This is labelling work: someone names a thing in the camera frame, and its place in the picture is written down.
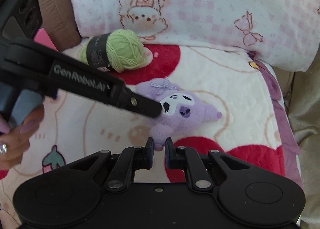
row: yarn label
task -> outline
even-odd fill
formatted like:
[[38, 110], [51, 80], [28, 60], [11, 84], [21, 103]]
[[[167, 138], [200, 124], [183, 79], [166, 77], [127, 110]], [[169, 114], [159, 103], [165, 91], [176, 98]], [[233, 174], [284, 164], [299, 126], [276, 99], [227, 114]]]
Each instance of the yarn label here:
[[89, 66], [92, 66], [103, 72], [113, 70], [113, 67], [109, 62], [106, 49], [107, 40], [110, 34], [111, 33], [107, 33], [93, 37], [89, 41], [86, 51]]

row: hand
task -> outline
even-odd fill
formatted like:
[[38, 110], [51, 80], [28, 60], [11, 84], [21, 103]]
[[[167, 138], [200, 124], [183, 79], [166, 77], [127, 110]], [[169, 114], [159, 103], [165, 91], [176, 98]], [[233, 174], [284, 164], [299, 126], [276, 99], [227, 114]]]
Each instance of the hand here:
[[29, 114], [23, 124], [10, 130], [7, 122], [0, 115], [0, 149], [7, 152], [0, 154], [0, 170], [9, 170], [22, 161], [22, 154], [30, 147], [29, 139], [38, 130], [44, 118], [44, 106], [41, 105]]

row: bear illustration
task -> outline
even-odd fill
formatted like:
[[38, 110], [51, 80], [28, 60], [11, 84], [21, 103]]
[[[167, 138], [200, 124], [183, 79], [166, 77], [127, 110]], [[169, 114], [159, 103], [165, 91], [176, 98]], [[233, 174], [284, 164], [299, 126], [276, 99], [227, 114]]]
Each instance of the bear illustration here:
[[161, 9], [166, 0], [119, 0], [120, 22], [124, 29], [134, 31], [139, 38], [155, 40], [168, 29]]

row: pink nail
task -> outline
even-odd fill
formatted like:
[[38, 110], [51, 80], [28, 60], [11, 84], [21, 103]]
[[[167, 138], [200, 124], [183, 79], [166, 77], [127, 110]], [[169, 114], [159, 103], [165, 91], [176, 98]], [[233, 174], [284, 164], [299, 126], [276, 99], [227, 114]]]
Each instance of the pink nail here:
[[28, 133], [29, 131], [33, 130], [34, 128], [36, 128], [38, 122], [35, 120], [29, 121], [27, 122], [25, 125], [23, 125], [23, 127], [20, 130], [21, 134], [25, 134]]
[[10, 127], [8, 123], [2, 118], [1, 115], [0, 115], [0, 132], [5, 134], [10, 132]]

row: ring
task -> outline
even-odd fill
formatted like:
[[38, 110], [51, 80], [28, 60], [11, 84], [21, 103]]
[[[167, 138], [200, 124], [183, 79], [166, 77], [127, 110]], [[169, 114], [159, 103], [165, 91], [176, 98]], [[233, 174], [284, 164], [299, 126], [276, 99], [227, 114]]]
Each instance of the ring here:
[[5, 143], [0, 144], [0, 154], [6, 154], [7, 153], [7, 145]]

